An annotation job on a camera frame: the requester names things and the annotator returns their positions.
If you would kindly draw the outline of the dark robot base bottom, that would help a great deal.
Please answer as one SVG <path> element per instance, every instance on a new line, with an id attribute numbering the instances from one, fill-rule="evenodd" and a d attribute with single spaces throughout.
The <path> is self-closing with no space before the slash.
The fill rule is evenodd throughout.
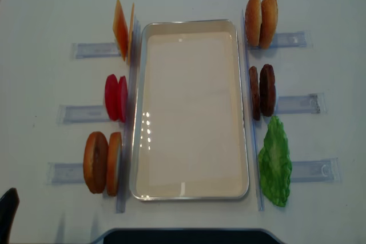
<path id="1" fill-rule="evenodd" d="M 264 229 L 117 229 L 95 243 L 283 243 Z"/>

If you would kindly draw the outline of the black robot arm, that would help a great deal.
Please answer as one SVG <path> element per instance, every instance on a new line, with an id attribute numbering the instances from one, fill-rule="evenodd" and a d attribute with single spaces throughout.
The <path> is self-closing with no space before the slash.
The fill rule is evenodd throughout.
<path id="1" fill-rule="evenodd" d="M 9 243 L 11 226 L 19 206 L 19 196 L 16 188 L 10 188 L 1 197 L 1 243 Z"/>

